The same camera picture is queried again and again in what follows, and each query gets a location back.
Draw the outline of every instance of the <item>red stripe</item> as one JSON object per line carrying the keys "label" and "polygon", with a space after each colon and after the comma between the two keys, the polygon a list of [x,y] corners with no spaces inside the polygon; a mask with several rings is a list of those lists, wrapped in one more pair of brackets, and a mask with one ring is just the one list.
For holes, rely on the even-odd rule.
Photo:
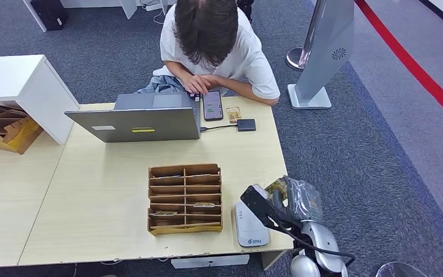
{"label": "red stripe", "polygon": [[361,11],[367,17],[374,29],[380,34],[381,38],[391,48],[398,59],[412,73],[413,76],[422,84],[422,86],[439,102],[443,107],[443,89],[421,68],[421,66],[410,56],[410,54],[401,46],[398,40],[391,34],[376,14],[371,10],[365,0],[355,0]]}

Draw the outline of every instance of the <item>speaker grille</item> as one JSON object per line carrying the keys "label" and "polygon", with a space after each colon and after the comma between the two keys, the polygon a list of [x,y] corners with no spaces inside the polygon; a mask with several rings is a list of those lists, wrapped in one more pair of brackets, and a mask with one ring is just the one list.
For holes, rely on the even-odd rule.
{"label": "speaker grille", "polygon": [[332,54],[332,59],[338,60],[342,59],[346,56],[347,50],[345,48],[338,48]]}

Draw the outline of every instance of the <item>gray carpet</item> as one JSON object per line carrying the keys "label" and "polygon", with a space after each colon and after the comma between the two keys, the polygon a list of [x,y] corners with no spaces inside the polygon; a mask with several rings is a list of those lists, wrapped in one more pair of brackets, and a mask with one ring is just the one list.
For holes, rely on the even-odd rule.
{"label": "gray carpet", "polygon": [[[366,0],[424,70],[443,87],[443,21],[418,0]],[[443,107],[355,13],[351,64],[443,212]]]}
{"label": "gray carpet", "polygon": [[[288,173],[322,194],[324,224],[341,250],[357,255],[350,276],[368,277],[380,264],[398,260],[429,276],[443,277],[443,233],[434,228],[423,196],[414,191],[376,124],[376,106],[363,100],[364,87],[346,73],[352,67],[347,65],[326,86],[332,109],[290,108],[286,85],[298,73],[283,57],[302,44],[309,5],[258,0],[253,11],[254,30],[282,92],[273,113]],[[46,54],[80,103],[112,102],[117,94],[144,86],[160,67],[160,26],[152,22],[156,12],[139,10],[130,21],[121,8],[74,9],[69,15],[64,30],[42,33],[21,1],[0,0],[0,55]],[[78,265],[77,277],[289,276],[289,263],[286,256],[268,272],[262,271],[258,255],[244,266],[185,270],[156,260],[111,267],[88,263]],[[63,264],[0,268],[0,276],[72,276],[73,271],[73,265]]]}

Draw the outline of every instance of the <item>small card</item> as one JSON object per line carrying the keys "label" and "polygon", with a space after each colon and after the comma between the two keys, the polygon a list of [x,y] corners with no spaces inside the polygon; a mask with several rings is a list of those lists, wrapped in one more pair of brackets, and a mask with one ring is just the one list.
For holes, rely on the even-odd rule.
{"label": "small card", "polygon": [[230,120],[231,124],[236,123],[237,120],[242,118],[242,116],[240,115],[239,107],[227,108],[227,112],[228,112],[228,119]]}
{"label": "small card", "polygon": [[207,203],[207,202],[194,203],[194,208],[213,208],[213,207],[215,207],[215,203]]}
{"label": "small card", "polygon": [[155,215],[155,216],[173,216],[176,214],[177,214],[177,212],[175,212],[175,211],[158,211],[153,215]]}

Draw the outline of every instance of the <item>white router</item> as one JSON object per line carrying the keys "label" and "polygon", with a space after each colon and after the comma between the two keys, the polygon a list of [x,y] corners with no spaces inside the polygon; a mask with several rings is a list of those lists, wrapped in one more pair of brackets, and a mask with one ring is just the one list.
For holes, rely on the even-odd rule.
{"label": "white router", "polygon": [[238,244],[255,247],[269,243],[269,230],[243,202],[236,203],[235,216]]}

